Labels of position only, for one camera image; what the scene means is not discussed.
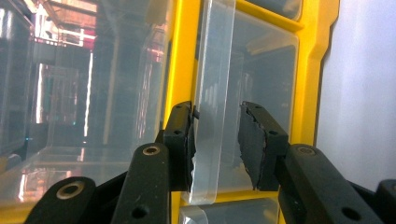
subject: plastic bin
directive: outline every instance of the plastic bin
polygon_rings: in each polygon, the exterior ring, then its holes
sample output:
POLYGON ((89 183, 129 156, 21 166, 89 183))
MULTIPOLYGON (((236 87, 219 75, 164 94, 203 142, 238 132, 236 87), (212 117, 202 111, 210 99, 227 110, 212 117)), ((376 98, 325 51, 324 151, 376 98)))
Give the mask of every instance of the plastic bin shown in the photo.
POLYGON ((297 48, 294 34, 234 11, 234 2, 205 1, 189 203, 213 203, 218 192, 253 189, 237 142, 240 105, 263 105, 288 131, 297 48))
MULTIPOLYGON (((194 77, 198 62, 194 62, 194 48, 198 27, 199 0, 177 1, 174 42, 170 61, 169 83, 165 107, 166 123, 173 105, 194 100, 194 77)), ((330 27, 337 18, 339 0, 305 0, 297 21, 276 14, 245 0, 236 0, 236 9, 261 21, 285 29, 299 38, 297 70, 290 113, 290 142, 314 144, 320 63, 328 47, 330 27)), ((215 203, 235 202, 251 198, 276 197, 275 192, 234 191, 219 193, 215 203)), ((179 207, 188 205, 180 192, 172 193, 172 223, 178 223, 179 207)), ((280 213, 279 223, 284 223, 280 213)))
POLYGON ((212 205, 193 205, 180 208, 178 223, 276 224, 278 211, 278 202, 276 198, 216 203, 212 205))
MULTIPOLYGON (((172 1, 40 3, 35 38, 23 42, 34 45, 32 55, 1 60, 23 67, 28 59, 34 61, 34 94, 28 159, 0 175, 0 205, 36 202, 69 176, 87 176, 96 185, 106 182, 128 170, 134 150, 154 141, 162 121, 172 1)), ((8 0, 0 6, 3 20, 8 0)), ((21 25, 9 26, 1 31, 15 32, 21 25)), ((15 48, 9 52, 19 54, 15 48)), ((17 75, 27 82, 27 73, 17 75)), ((6 112, 0 113, 2 120, 6 112)))
POLYGON ((0 157, 26 138, 32 65, 32 23, 8 1, 0 2, 0 157))

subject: white wall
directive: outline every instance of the white wall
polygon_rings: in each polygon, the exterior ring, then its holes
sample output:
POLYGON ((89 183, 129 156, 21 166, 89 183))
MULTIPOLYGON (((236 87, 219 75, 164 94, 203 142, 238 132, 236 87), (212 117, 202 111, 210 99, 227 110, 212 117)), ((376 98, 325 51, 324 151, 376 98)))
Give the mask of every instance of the white wall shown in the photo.
POLYGON ((317 147, 368 189, 396 178, 396 1, 341 0, 324 60, 317 147))

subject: yellow plastic frame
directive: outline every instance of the yellow plastic frame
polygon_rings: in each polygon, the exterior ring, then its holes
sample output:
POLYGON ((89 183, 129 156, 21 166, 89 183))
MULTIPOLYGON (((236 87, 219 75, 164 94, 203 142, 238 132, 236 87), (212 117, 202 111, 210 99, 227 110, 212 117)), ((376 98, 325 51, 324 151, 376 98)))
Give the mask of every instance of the yellow plastic frame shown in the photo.
MULTIPOLYGON (((194 60, 200 0, 176 0, 174 40, 169 68, 165 123, 173 105, 193 100, 196 62, 194 60)), ((314 144, 320 64, 329 46, 330 27, 338 16, 339 0, 305 0, 302 15, 293 21, 244 0, 236 8, 260 20, 295 33, 299 37, 290 142, 314 144)), ((243 191, 219 194, 216 203, 276 196, 277 192, 243 191)), ((172 193, 172 223, 178 223, 180 192, 172 193)), ((285 223, 279 214, 279 223, 285 223)))

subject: storage organizer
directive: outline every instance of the storage organizer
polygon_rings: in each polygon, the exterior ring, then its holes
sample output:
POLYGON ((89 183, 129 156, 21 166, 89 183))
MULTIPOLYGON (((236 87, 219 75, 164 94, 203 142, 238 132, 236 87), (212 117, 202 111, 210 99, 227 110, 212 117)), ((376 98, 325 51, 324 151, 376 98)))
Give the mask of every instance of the storage organizer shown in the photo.
MULTIPOLYGON (((0 3, 1 31, 7 11, 18 14, 23 35, 14 38, 32 52, 23 55, 27 72, 14 82, 18 87, 3 85, 11 83, 12 70, 0 70, 0 131, 19 132, 16 141, 0 141, 0 157, 10 155, 13 149, 3 146, 12 142, 8 146, 27 146, 30 158, 0 175, 0 217, 23 222, 60 179, 85 175, 99 185, 126 171, 133 150, 154 140, 172 106, 192 101, 200 113, 194 180, 190 193, 172 192, 172 223, 202 215, 195 221, 217 222, 242 206, 260 210, 258 218, 268 223, 283 221, 273 200, 277 192, 252 190, 240 160, 239 104, 263 105, 292 144, 313 144, 320 62, 338 0, 39 2, 48 13, 35 21, 39 32, 29 30, 32 24, 10 0, 0 3), (56 28, 46 27, 48 21, 56 28), (19 116, 30 123, 18 119, 11 130, 3 120, 16 107, 4 102, 20 90, 25 98, 18 105, 25 107, 19 116)), ((9 44, 3 33, 0 44, 9 44)), ((10 64, 10 56, 1 57, 1 64, 10 64)))

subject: clear plastic bin lid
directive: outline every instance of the clear plastic bin lid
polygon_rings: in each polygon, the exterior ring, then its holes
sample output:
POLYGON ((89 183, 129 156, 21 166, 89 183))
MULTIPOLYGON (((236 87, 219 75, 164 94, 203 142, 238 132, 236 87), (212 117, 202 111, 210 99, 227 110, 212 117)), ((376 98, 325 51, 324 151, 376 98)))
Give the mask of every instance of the clear plastic bin lid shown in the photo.
POLYGON ((213 203, 218 192, 253 189, 240 158, 240 105, 264 106, 288 131, 298 39, 235 11, 233 1, 207 0, 195 94, 196 153, 191 204, 213 203))
MULTIPOLYGON (((0 1, 0 44, 18 55, 10 63, 1 54, 0 64, 32 62, 25 74, 10 70, 28 82, 21 106, 30 122, 22 144, 0 153, 27 158, 0 175, 0 203, 36 202, 69 176, 100 185, 127 171, 134 150, 160 128, 173 1, 37 1, 32 36, 14 9, 0 1), (8 32, 20 35, 4 39, 8 32)), ((13 87, 3 84, 0 100, 13 87)))

